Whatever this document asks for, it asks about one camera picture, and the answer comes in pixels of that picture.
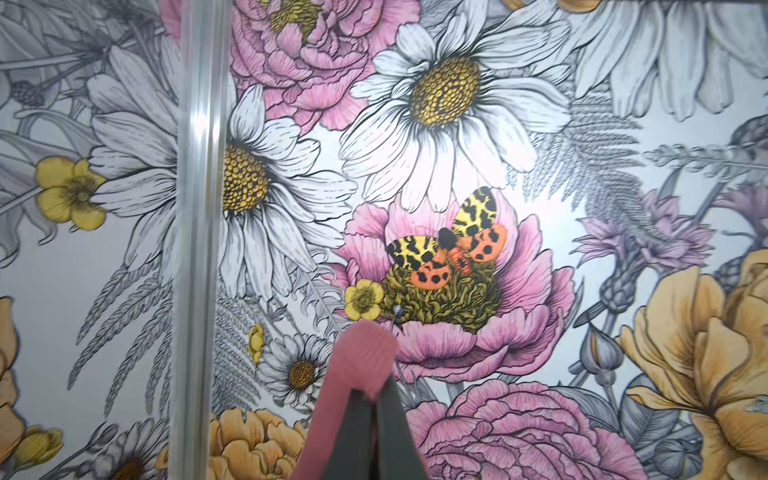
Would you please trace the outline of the pink ribbed cloth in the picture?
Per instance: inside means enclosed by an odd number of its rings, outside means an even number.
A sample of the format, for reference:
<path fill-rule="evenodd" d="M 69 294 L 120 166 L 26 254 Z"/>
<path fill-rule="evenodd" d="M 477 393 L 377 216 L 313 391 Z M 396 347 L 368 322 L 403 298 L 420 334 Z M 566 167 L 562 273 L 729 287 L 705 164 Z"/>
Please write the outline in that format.
<path fill-rule="evenodd" d="M 386 380 L 393 377 L 396 352 L 395 336 L 373 321 L 355 323 L 341 334 L 332 349 L 307 440 L 292 474 L 294 479 L 321 479 L 353 390 L 363 392 L 374 407 L 370 479 L 379 479 L 375 449 L 376 400 Z"/>

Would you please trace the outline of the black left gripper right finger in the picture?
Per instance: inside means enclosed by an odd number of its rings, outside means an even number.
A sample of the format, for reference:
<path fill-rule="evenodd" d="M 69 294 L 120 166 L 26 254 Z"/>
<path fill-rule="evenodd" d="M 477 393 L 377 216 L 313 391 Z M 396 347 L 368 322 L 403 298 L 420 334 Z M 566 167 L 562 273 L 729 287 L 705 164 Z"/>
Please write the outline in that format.
<path fill-rule="evenodd" d="M 412 438 L 392 376 L 386 380 L 378 395 L 375 411 L 378 478 L 427 480 L 427 468 Z"/>

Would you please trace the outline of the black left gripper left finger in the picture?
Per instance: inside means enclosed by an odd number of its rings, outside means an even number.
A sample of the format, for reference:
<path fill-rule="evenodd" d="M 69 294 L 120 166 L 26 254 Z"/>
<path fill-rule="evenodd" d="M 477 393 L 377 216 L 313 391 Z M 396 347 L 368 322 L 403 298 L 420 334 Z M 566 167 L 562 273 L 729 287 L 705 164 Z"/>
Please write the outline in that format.
<path fill-rule="evenodd" d="M 338 429 L 322 480 L 368 480 L 373 458 L 374 407 L 366 395 L 353 390 Z"/>

